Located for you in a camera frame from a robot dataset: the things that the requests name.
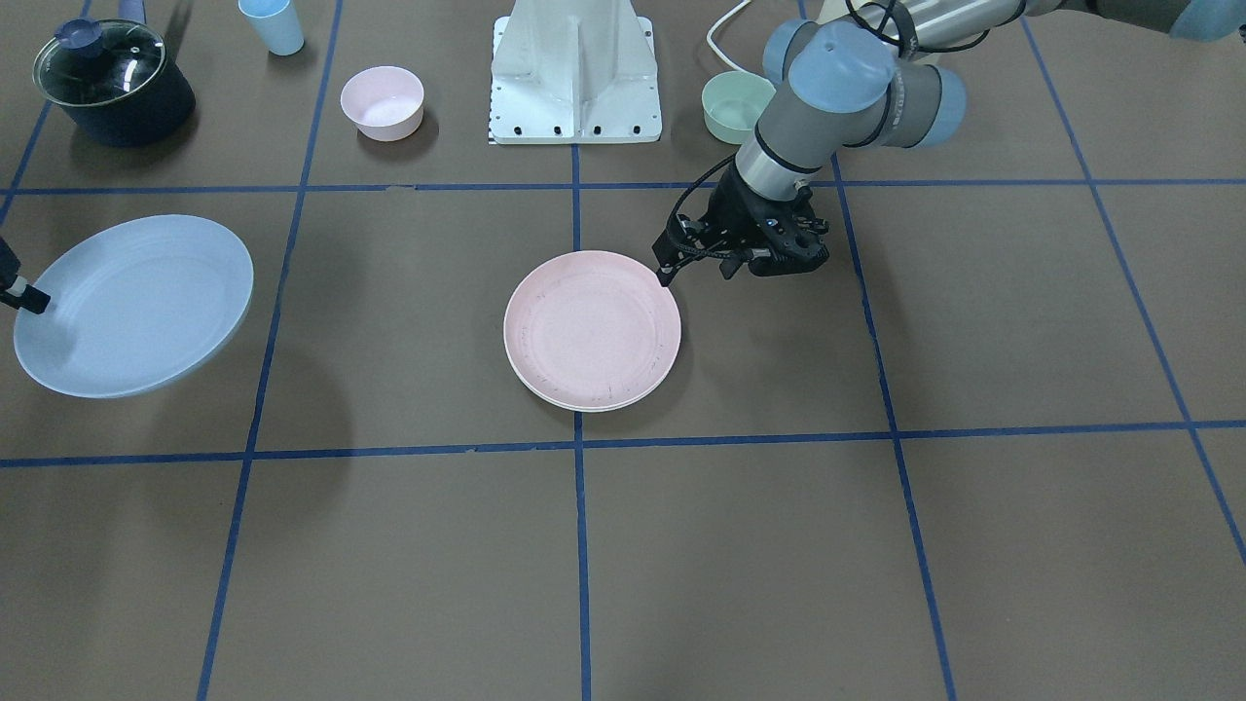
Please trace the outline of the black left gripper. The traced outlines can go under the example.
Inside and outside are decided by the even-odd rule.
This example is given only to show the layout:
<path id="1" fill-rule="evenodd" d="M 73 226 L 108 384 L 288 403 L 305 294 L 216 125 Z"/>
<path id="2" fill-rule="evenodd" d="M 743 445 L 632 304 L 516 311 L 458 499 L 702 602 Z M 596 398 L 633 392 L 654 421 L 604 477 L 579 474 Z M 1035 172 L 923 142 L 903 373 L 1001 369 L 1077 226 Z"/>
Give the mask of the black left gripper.
<path id="1" fill-rule="evenodd" d="M 748 213 L 753 195 L 758 193 L 743 176 L 721 173 L 701 217 L 682 215 L 682 222 L 667 222 L 654 242 L 655 276 L 662 288 L 669 288 L 682 268 L 705 258 L 720 261 L 724 280 L 733 279 L 748 265 L 753 258 L 749 248 L 753 219 Z"/>

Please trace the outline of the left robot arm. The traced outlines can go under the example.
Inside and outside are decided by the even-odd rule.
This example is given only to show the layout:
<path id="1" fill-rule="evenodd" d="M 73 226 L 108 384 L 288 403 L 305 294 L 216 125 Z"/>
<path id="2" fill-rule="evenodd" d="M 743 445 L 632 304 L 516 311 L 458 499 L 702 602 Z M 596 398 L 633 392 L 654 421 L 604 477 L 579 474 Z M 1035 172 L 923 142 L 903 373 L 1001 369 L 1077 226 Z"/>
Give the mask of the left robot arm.
<path id="1" fill-rule="evenodd" d="M 829 22 L 792 21 L 770 36 L 774 96 L 736 154 L 711 167 L 705 213 L 674 205 L 653 244 L 655 276 L 715 259 L 721 276 L 810 274 L 827 261 L 829 225 L 811 182 L 842 148 L 922 148 L 947 141 L 969 98 L 931 55 L 974 49 L 1020 17 L 1083 12 L 1170 37 L 1211 44 L 1244 22 L 1241 1 L 868 1 Z"/>

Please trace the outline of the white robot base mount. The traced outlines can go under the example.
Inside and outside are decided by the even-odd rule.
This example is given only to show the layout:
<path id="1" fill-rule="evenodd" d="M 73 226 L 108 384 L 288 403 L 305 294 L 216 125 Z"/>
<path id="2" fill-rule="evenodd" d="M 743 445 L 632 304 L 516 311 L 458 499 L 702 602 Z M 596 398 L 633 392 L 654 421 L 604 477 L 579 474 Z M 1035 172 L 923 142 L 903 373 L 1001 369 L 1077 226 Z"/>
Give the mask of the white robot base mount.
<path id="1" fill-rule="evenodd" d="M 493 144 L 660 138 L 654 26 L 630 1 L 516 1 L 491 39 Z"/>

